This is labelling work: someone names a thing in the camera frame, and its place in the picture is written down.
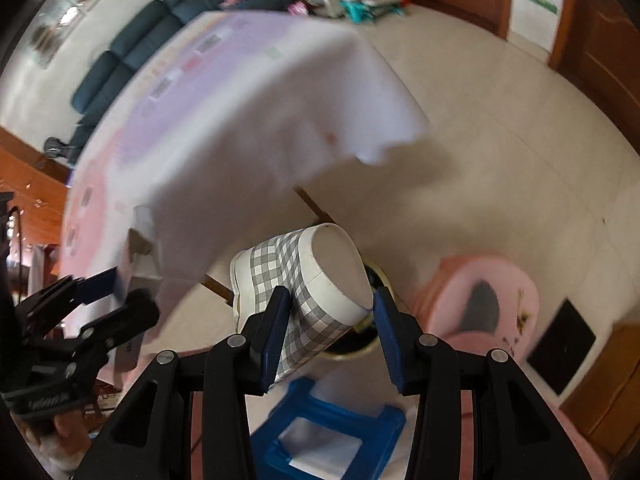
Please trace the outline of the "person left hand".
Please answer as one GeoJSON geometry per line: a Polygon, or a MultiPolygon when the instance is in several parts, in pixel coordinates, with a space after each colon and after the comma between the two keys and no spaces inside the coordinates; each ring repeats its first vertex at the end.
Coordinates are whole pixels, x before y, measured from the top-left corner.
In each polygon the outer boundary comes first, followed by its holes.
{"type": "Polygon", "coordinates": [[[52,479],[70,479],[91,446],[81,410],[53,416],[53,432],[45,436],[12,413],[12,418],[28,447],[52,479]]]}

